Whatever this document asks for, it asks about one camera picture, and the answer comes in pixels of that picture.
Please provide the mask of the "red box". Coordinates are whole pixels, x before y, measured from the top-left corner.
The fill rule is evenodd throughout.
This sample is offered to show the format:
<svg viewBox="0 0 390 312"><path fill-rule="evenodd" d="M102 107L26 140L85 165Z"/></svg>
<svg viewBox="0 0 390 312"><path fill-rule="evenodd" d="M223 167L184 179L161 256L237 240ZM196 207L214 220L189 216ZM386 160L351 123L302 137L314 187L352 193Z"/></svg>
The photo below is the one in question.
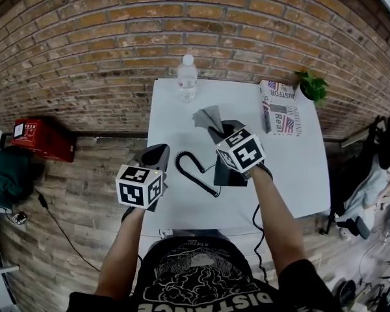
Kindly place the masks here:
<svg viewBox="0 0 390 312"><path fill-rule="evenodd" d="M45 159L72 163L76 137L57 122L27 118L15 121L11 144Z"/></svg>

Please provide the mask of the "green plant in white pot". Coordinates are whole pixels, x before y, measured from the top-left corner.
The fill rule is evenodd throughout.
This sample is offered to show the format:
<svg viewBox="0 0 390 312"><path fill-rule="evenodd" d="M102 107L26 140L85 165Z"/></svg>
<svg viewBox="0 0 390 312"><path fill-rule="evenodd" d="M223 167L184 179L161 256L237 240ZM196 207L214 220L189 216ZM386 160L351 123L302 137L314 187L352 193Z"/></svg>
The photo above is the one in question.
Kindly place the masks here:
<svg viewBox="0 0 390 312"><path fill-rule="evenodd" d="M299 93L311 100L315 105L321 104L327 96L328 84L321 77L314 76L310 71L296 71Z"/></svg>

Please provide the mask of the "small newspaper print box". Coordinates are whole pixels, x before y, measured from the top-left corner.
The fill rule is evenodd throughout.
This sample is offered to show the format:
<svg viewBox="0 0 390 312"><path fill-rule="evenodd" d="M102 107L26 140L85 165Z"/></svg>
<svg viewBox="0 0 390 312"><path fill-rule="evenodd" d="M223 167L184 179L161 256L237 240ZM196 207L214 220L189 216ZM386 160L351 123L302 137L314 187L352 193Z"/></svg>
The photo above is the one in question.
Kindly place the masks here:
<svg viewBox="0 0 390 312"><path fill-rule="evenodd" d="M261 93L269 99L282 99L295 101L294 89L289 84L283 84L275 81L262 80L259 83Z"/></svg>

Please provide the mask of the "person's right forearm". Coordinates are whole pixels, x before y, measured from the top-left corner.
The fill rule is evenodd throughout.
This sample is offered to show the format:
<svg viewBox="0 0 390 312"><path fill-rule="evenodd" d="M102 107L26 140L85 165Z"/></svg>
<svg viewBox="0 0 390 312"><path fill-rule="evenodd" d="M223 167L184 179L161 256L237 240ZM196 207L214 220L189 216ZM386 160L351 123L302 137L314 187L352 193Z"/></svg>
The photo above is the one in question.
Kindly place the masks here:
<svg viewBox="0 0 390 312"><path fill-rule="evenodd" d="M292 216L270 175L255 166L250 170L259 201L263 229L276 274L305 259L302 228Z"/></svg>

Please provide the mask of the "person's left forearm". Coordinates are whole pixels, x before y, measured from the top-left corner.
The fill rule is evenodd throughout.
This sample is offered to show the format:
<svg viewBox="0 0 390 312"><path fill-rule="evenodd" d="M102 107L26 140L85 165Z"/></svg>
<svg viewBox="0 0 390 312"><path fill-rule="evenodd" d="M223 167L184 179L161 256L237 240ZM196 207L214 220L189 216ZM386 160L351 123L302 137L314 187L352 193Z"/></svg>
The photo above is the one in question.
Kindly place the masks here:
<svg viewBox="0 0 390 312"><path fill-rule="evenodd" d="M103 260L96 295L123 300L131 294L144 214L144 209L135 208L122 220L119 232Z"/></svg>

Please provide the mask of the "person's grey jeans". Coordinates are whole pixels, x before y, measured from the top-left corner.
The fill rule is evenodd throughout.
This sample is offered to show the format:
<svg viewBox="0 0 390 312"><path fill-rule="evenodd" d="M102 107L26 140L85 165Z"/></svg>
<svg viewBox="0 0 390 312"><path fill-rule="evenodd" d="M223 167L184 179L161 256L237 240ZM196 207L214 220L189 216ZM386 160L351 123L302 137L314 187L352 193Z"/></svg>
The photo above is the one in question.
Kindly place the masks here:
<svg viewBox="0 0 390 312"><path fill-rule="evenodd" d="M172 237L214 237L218 239L229 239L223 235L218 229L173 229L174 234L166 237L165 239Z"/></svg>

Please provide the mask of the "dark green bag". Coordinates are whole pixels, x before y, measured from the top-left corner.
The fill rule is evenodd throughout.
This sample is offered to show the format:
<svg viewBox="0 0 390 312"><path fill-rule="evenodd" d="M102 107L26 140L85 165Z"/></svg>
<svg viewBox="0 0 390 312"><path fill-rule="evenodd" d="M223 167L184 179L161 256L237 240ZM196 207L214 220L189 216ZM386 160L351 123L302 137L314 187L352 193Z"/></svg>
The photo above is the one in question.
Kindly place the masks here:
<svg viewBox="0 0 390 312"><path fill-rule="evenodd" d="M12 209L33 192L33 154L10 146L0 149L0 207Z"/></svg>

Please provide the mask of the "black office chair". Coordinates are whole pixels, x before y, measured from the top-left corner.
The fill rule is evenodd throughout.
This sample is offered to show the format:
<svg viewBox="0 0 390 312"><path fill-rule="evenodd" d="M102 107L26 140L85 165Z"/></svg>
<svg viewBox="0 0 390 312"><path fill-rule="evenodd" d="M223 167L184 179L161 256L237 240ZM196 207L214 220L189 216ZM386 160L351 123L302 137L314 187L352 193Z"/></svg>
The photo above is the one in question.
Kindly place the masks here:
<svg viewBox="0 0 390 312"><path fill-rule="evenodd" d="M374 137L368 136L363 142L356 142L345 148L339 142L324 143L328 161L330 182L330 212L325 228L320 228L321 235L330 232L333 223L341 229L347 229L354 236L367 239L369 231L358 216L355 220L339 217L346 212L346 201L350 199L358 186L368 177L376 150Z"/></svg>

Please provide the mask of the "clear plastic water bottle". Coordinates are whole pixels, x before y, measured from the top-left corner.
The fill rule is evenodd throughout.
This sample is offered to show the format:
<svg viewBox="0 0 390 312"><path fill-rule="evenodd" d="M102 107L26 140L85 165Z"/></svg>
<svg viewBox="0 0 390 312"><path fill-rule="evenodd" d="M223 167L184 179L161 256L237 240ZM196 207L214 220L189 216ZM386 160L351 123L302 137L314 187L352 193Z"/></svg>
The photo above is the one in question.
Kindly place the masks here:
<svg viewBox="0 0 390 312"><path fill-rule="evenodd" d="M191 102L196 96L198 70L192 55L184 55L177 69L179 97L185 102Z"/></svg>

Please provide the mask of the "large newspaper print box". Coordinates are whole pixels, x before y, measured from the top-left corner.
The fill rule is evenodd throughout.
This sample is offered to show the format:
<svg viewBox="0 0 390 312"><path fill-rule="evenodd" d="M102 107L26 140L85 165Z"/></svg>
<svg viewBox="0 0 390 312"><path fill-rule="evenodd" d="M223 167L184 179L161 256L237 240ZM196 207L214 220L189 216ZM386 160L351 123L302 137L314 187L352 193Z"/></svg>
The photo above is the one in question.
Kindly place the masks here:
<svg viewBox="0 0 390 312"><path fill-rule="evenodd" d="M265 133L292 137L299 137L302 134L302 124L297 106L272 103L267 97L264 97L262 111Z"/></svg>

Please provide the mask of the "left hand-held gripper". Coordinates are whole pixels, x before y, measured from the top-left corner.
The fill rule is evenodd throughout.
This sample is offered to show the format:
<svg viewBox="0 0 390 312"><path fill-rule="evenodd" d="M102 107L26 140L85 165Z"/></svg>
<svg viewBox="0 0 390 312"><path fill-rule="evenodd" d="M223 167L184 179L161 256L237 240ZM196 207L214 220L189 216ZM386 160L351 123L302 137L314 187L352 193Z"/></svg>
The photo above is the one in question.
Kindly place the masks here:
<svg viewBox="0 0 390 312"><path fill-rule="evenodd" d="M167 188L164 181L169 158L169 145L158 144L141 150L133 158L141 166L155 165L155 168L121 165L116 176L118 202L155 212Z"/></svg>

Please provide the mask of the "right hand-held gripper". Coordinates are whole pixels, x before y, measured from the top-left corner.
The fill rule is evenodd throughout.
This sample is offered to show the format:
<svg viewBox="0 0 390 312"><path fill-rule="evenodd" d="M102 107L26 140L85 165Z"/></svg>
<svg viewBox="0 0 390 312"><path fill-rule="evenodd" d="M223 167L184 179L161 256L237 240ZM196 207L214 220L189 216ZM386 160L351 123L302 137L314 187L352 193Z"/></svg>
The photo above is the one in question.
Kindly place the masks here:
<svg viewBox="0 0 390 312"><path fill-rule="evenodd" d="M259 137L239 121L230 121L231 135L221 132L214 127L207 131L212 138L216 152L224 164L246 180L250 178L250 170L259 167L273 179L270 170L265 166L265 151Z"/></svg>

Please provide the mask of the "grey knit cloth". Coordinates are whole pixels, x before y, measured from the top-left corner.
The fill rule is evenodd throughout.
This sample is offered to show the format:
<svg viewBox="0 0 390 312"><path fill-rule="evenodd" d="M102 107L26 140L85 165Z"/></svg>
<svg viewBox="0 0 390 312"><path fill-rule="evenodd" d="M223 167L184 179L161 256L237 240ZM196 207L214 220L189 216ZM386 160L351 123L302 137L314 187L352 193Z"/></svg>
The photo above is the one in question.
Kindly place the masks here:
<svg viewBox="0 0 390 312"><path fill-rule="evenodd" d="M220 133L224 132L220 110L217 105L199 109L192 115L192 119L195 127L202 127L204 129L211 127Z"/></svg>

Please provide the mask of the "light grey garment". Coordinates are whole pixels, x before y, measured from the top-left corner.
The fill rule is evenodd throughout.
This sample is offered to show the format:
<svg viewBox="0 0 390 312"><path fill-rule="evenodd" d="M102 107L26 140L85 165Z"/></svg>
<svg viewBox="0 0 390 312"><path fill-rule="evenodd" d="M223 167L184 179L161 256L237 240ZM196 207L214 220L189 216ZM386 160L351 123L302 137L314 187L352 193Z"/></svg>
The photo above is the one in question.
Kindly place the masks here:
<svg viewBox="0 0 390 312"><path fill-rule="evenodd" d="M357 220L371 230L374 225L375 210L378 202L390 191L390 167L382 169L376 160L373 161L370 172L344 203L344 214L338 216L336 223L346 220Z"/></svg>

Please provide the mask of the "pale wooden board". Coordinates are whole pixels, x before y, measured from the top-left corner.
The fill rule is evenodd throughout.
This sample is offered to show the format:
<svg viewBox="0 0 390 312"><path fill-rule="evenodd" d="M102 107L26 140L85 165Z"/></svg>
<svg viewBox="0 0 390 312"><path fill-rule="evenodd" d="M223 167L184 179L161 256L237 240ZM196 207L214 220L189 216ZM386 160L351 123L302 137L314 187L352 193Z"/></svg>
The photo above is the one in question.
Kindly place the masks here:
<svg viewBox="0 0 390 312"><path fill-rule="evenodd" d="M367 126L366 128L358 131L357 133L354 133L353 135L348 136L347 138L345 138L344 140L342 140L339 143L339 147L346 148L346 147L348 147L356 142L365 140L369 135L369 131L370 131L370 127Z"/></svg>

